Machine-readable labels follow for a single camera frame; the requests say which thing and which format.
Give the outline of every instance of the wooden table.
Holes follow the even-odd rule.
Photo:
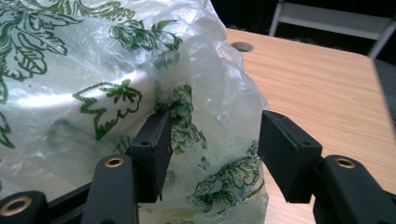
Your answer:
[[[396,193],[396,145],[373,62],[362,55],[228,30],[228,42],[248,42],[245,70],[270,109],[301,126],[323,145],[322,156],[361,162]],[[311,204],[290,204],[265,168],[270,201],[265,223],[315,223]]]

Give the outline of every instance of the transparent plastic bag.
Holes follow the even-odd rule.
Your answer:
[[[142,223],[260,223],[268,104],[208,1],[0,2],[0,198],[53,200],[172,112],[163,201]]]

